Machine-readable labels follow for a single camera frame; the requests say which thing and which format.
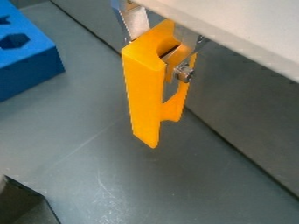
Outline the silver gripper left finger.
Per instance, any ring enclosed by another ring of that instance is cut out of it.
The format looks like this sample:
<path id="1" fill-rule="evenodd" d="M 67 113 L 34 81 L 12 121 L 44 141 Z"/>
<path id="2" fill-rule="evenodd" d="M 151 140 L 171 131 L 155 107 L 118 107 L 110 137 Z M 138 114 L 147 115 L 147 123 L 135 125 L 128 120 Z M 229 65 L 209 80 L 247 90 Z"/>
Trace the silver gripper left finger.
<path id="1" fill-rule="evenodd" d="M 146 7 L 132 0 L 111 0 L 111 7 L 128 44 L 150 30 Z"/>

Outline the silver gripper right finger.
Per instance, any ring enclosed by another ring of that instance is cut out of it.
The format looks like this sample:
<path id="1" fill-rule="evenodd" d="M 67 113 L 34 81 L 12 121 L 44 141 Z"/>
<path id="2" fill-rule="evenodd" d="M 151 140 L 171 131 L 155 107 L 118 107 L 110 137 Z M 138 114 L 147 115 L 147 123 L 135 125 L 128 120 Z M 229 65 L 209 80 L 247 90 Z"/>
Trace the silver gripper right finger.
<path id="1" fill-rule="evenodd" d="M 207 44 L 207 38 L 179 24 L 174 26 L 173 35 L 179 41 L 179 45 L 163 56 L 165 80 L 171 82 L 175 78 L 183 83 L 189 83 L 194 76 L 193 56 Z"/>

